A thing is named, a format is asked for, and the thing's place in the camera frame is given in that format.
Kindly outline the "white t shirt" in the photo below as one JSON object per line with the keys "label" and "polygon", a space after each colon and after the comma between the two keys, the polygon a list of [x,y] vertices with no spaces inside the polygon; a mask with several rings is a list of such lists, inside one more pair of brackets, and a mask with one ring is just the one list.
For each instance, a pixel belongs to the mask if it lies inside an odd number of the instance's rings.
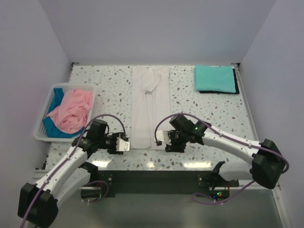
{"label": "white t shirt", "polygon": [[170,69],[134,66],[131,91],[131,147],[163,150],[154,142],[156,125],[171,114]]}

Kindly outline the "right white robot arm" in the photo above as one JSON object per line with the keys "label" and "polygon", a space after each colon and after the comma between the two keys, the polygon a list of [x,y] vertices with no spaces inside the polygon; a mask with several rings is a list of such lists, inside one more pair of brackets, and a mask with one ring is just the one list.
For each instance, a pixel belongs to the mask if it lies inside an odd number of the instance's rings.
{"label": "right white robot arm", "polygon": [[154,135],[159,143],[166,144],[167,152],[183,152],[186,144],[197,143],[220,149],[242,160],[234,164],[219,162],[211,178],[214,185],[221,187],[231,180],[252,180],[264,188],[273,189],[280,176],[288,171],[289,162],[273,141],[247,140],[199,118],[194,123],[188,117],[189,114],[168,116],[173,129],[155,131]]}

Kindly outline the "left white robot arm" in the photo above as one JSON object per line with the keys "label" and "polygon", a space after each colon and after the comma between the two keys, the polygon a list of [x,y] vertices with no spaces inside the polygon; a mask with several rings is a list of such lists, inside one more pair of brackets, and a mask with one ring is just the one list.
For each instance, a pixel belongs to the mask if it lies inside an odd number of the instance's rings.
{"label": "left white robot arm", "polygon": [[108,133],[108,123],[100,116],[92,119],[75,138],[64,157],[35,183],[26,183],[20,191],[18,216],[20,227],[26,222],[40,228],[48,228],[58,215],[59,206],[79,188],[97,186],[101,192],[87,202],[105,198],[110,183],[99,178],[97,166],[87,160],[99,149],[109,154],[122,155],[130,150],[126,132]]}

